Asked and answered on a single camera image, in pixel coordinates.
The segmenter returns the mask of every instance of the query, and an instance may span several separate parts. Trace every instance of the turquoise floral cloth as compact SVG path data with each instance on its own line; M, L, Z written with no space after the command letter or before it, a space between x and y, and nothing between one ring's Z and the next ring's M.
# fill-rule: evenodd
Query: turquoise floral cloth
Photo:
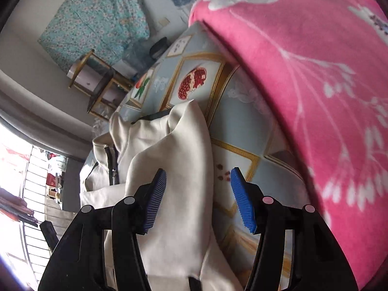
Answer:
M147 38L141 0L65 0L38 42L67 73L92 48L113 64L130 43Z

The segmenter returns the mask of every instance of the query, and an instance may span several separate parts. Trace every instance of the pink blanket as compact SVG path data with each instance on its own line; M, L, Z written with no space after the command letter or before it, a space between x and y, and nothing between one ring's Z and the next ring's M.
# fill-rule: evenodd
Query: pink blanket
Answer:
M388 255L388 26L374 0L200 0L265 91L362 288Z

